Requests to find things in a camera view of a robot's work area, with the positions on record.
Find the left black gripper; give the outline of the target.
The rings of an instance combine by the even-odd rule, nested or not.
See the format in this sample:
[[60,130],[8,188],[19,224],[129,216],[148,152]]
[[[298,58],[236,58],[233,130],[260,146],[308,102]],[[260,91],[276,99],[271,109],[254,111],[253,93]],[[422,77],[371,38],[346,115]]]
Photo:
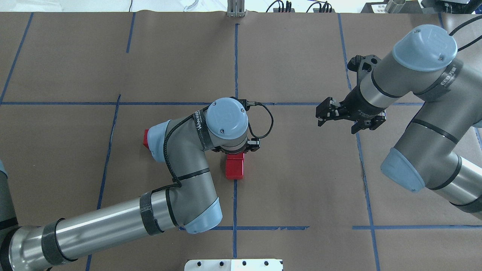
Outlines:
[[222,152],[227,155],[237,155],[240,153],[248,153],[248,152],[255,152],[260,149],[260,139],[246,139],[244,142],[236,146],[216,146],[211,151],[213,152]]

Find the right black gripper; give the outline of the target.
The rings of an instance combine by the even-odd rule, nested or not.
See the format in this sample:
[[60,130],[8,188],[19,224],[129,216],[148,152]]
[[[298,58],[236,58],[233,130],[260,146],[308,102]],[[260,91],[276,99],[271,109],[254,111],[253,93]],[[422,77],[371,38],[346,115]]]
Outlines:
[[351,134],[360,130],[375,130],[386,121],[386,117],[375,117],[384,108],[379,108],[369,103],[362,95],[360,86],[356,86],[348,93],[346,98],[338,103],[332,97],[327,97],[316,107],[318,127],[328,120],[340,120],[345,117],[347,111],[348,120],[356,121],[351,127]]

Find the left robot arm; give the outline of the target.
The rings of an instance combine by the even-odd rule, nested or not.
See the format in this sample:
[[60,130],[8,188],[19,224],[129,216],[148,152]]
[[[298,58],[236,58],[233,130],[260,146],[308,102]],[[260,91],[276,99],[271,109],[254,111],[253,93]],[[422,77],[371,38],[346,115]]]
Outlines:
[[[142,144],[143,130],[162,117],[182,117],[200,106],[1,106],[1,159],[22,226],[43,226],[137,199],[171,176]],[[178,271],[192,259],[232,259],[235,182],[224,177],[225,156],[209,152],[220,198],[220,230],[188,234],[173,229],[81,257],[55,271]]]

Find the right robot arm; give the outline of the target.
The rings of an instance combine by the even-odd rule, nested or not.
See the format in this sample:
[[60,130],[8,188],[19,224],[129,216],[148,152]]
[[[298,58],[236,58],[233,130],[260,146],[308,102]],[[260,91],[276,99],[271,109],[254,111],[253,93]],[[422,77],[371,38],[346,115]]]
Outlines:
[[347,69],[357,84],[343,101],[328,97],[316,108],[318,126],[353,121],[351,133],[375,130],[385,110],[412,92],[424,101],[393,146],[381,172],[416,193],[427,188],[481,219],[481,168],[453,149],[470,128],[481,128],[481,72],[456,58],[458,46],[440,26],[416,26],[383,59],[357,55]]

